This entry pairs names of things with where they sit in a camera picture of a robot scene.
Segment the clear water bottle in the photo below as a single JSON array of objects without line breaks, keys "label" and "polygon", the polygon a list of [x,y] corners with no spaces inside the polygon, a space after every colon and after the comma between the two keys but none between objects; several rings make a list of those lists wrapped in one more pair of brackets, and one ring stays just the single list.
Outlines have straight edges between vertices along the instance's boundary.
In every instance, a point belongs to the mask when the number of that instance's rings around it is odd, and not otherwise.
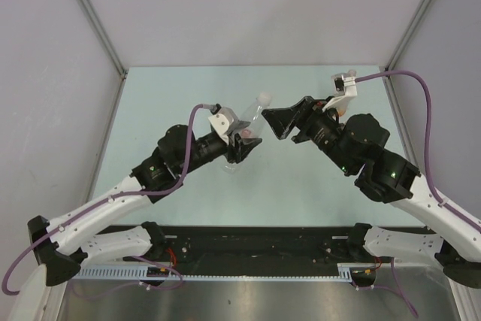
[{"label": "clear water bottle", "polygon": [[237,133],[242,138],[259,138],[262,133],[262,129],[265,125],[265,121],[262,118],[262,111],[268,108],[270,105],[260,104],[256,100],[238,117],[240,125],[238,126]]}]

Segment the large orange tea bottle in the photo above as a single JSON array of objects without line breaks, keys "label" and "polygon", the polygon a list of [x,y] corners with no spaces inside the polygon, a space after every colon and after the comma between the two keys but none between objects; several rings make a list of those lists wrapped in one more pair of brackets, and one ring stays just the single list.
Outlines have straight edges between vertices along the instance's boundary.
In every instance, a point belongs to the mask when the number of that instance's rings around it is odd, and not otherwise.
[{"label": "large orange tea bottle", "polygon": [[344,91],[337,112],[342,117],[349,107],[349,103],[358,95],[356,86],[356,70],[350,69],[344,75]]}]

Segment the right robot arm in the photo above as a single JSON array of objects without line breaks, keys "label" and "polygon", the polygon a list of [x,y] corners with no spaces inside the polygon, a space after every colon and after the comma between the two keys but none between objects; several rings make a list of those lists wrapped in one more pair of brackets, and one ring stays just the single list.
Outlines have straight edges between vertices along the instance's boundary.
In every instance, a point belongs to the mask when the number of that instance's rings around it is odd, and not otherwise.
[{"label": "right robot arm", "polygon": [[385,148],[389,131],[371,114],[340,122],[336,108],[310,96],[290,108],[262,111],[275,136],[313,142],[371,201],[388,204],[421,221],[428,234],[389,231],[358,223],[346,243],[348,256],[389,257],[437,268],[463,286],[480,287],[480,221],[453,201],[437,201],[427,177],[403,156]]}]

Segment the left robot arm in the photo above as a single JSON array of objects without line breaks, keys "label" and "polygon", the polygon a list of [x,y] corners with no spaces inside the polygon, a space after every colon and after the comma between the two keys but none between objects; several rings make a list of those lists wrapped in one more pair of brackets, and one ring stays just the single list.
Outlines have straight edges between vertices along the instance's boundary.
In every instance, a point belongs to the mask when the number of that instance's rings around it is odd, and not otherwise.
[{"label": "left robot arm", "polygon": [[58,286],[81,269],[123,257],[156,261],[166,240],[155,222],[125,232],[104,229],[134,210],[155,204],[183,185],[186,175],[218,158],[241,163],[262,143],[238,129],[212,130],[196,138],[189,125],[172,126],[152,155],[104,195],[62,216],[36,216],[27,227],[37,263],[46,268],[46,286]]}]

